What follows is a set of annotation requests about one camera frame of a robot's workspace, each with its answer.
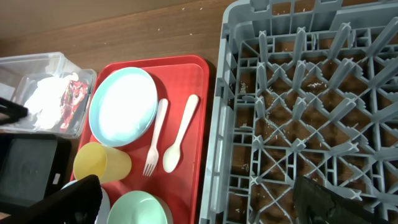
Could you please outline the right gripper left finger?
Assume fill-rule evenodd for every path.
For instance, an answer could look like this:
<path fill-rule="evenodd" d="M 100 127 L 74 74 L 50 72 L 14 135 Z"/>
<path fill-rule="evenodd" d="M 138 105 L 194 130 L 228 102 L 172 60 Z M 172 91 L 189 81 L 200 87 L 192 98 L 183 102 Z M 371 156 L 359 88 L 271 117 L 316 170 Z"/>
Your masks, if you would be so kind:
<path fill-rule="evenodd" d="M 2 224 L 94 223 L 103 193 L 96 175 L 88 175 L 27 210 L 1 219 Z"/>

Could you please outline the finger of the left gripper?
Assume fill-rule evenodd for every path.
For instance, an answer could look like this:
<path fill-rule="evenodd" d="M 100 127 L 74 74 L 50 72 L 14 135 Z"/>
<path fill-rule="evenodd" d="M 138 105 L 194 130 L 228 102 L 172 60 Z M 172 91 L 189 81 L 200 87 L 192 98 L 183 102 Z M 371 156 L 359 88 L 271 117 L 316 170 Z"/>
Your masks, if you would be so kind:
<path fill-rule="evenodd" d="M 1 98 L 1 125 L 16 123 L 27 115 L 27 108 Z"/>

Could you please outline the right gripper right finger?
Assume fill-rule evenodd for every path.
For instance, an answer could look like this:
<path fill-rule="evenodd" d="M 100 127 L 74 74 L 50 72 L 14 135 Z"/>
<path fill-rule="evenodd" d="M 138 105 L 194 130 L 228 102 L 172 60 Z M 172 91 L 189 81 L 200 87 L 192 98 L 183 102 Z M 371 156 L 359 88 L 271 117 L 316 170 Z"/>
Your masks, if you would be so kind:
<path fill-rule="evenodd" d="M 390 224 L 304 176 L 296 178 L 293 201 L 300 224 Z"/>

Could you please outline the yellow plastic cup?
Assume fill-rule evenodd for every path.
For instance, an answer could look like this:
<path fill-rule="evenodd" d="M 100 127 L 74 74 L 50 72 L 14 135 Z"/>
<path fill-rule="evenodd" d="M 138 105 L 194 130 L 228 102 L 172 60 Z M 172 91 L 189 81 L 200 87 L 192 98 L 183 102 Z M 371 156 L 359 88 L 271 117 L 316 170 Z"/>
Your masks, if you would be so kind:
<path fill-rule="evenodd" d="M 73 161 L 73 175 L 76 180 L 96 175 L 101 184 L 124 179 L 131 168 L 129 154 L 98 142 L 89 142 L 82 146 Z"/>

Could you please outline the red snack wrapper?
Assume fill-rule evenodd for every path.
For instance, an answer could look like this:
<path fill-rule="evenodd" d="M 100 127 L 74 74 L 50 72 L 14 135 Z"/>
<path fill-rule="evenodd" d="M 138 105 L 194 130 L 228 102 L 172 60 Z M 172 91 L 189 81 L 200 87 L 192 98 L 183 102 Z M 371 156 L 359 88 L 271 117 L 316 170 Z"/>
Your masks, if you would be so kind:
<path fill-rule="evenodd" d="M 88 93 L 88 85 L 83 82 L 70 80 L 62 96 L 61 106 L 61 125 L 60 130 L 66 131 L 74 117 L 75 111 L 79 107 Z"/>

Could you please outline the grey dishwasher rack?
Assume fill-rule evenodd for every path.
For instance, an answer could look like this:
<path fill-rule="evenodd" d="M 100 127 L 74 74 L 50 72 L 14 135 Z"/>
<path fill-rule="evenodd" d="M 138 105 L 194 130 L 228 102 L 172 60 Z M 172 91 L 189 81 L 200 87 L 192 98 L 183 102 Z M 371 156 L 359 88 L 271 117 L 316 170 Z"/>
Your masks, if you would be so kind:
<path fill-rule="evenodd" d="M 200 223 L 297 223 L 297 177 L 397 222 L 397 2 L 223 14 Z"/>

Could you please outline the blue bowl with food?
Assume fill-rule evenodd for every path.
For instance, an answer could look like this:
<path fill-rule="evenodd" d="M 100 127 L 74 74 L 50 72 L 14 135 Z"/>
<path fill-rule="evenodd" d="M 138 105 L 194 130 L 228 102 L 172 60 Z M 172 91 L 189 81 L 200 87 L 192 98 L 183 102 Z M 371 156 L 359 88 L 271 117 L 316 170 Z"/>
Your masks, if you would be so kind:
<path fill-rule="evenodd" d="M 75 184 L 77 180 L 73 180 L 71 182 L 68 182 L 62 187 L 62 190 L 65 188 L 68 188 L 69 186 Z M 107 224 L 107 219 L 109 216 L 109 212 L 111 210 L 111 204 L 110 204 L 110 199 L 105 191 L 105 189 L 101 186 L 101 191 L 102 191 L 102 199 L 101 199 L 101 204 L 99 206 L 98 214 L 96 216 L 95 224 Z M 83 196 L 77 196 L 77 201 L 78 202 L 90 202 L 87 201 L 87 197 Z"/>

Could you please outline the clear plastic bin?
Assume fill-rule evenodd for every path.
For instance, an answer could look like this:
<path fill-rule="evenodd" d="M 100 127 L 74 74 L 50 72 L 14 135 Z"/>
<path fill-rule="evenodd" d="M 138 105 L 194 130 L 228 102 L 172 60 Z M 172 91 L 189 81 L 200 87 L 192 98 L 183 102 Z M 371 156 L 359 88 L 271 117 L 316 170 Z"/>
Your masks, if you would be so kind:
<path fill-rule="evenodd" d="M 5 133 L 77 138 L 83 131 L 97 74 L 61 52 L 1 58 L 1 98 L 27 108 L 27 116 L 1 126 Z"/>

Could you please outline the black plastic tray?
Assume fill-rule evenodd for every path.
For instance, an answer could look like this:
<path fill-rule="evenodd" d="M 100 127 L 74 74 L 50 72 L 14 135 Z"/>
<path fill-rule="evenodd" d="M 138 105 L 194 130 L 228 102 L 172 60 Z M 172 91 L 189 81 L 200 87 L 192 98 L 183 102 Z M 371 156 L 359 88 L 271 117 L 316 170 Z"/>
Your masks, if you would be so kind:
<path fill-rule="evenodd" d="M 1 212 L 19 213 L 59 191 L 72 144 L 53 134 L 1 134 Z"/>

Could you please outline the mint green bowl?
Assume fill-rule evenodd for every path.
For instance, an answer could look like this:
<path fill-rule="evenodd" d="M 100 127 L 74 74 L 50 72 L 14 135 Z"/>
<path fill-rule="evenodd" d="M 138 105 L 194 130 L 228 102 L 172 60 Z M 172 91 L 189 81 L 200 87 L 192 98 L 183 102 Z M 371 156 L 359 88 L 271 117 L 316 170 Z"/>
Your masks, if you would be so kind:
<path fill-rule="evenodd" d="M 117 199 L 107 224 L 173 224 L 169 206 L 158 196 L 134 190 Z"/>

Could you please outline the white plastic fork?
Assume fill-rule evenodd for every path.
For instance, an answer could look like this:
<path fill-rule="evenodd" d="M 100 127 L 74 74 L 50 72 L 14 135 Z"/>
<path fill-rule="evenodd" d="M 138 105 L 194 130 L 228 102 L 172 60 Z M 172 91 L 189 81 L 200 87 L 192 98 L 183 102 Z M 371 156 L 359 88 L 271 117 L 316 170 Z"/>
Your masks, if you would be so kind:
<path fill-rule="evenodd" d="M 159 160 L 159 152 L 157 149 L 157 143 L 159 140 L 162 125 L 164 123 L 165 115 L 167 113 L 169 102 L 166 98 L 159 101 L 157 108 L 157 115 L 155 117 L 154 130 L 152 135 L 152 141 L 150 144 L 149 151 L 147 153 L 146 163 L 144 166 L 143 176 L 151 176 Z"/>

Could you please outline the red serving tray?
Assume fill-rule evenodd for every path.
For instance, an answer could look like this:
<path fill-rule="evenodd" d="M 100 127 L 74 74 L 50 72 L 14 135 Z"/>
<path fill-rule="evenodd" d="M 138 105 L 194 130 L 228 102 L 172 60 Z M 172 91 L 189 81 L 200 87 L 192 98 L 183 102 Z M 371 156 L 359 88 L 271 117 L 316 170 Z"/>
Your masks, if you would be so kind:
<path fill-rule="evenodd" d="M 197 55 L 111 63 L 99 73 L 95 89 L 111 72 L 127 67 L 141 68 L 149 73 L 155 81 L 159 98 L 166 98 L 169 102 L 157 145 L 160 154 L 177 137 L 188 97 L 197 95 L 199 102 L 183 137 L 181 158 L 173 172 L 164 171 L 160 162 L 150 177 L 143 176 L 153 133 L 153 129 L 149 128 L 139 139 L 119 148 L 129 154 L 132 160 L 129 175 L 122 180 L 103 184 L 102 187 L 109 196 L 111 207 L 124 194 L 141 190 L 161 198 L 169 206 L 174 223 L 194 223 L 204 146 L 210 77 L 208 64 Z"/>

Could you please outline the white plastic spoon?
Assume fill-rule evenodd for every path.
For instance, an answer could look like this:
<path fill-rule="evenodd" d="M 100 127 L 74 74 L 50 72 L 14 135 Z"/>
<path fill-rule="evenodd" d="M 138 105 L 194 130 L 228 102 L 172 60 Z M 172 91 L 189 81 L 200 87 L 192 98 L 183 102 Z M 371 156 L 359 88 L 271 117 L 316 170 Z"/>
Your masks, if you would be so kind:
<path fill-rule="evenodd" d="M 183 137 L 187 132 L 198 102 L 199 97 L 197 95 L 190 95 L 188 97 L 175 142 L 165 151 L 163 156 L 163 168 L 167 173 L 173 172 L 180 160 Z"/>

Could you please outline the light blue plate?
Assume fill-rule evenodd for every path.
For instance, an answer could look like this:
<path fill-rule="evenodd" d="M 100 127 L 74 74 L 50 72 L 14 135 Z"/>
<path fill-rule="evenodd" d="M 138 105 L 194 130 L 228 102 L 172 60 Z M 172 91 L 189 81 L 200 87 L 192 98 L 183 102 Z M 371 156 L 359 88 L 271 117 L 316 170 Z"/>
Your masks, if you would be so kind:
<path fill-rule="evenodd" d="M 91 101 L 91 133 L 105 146 L 132 143 L 151 126 L 158 101 L 155 81 L 145 70 L 127 67 L 111 72 Z"/>

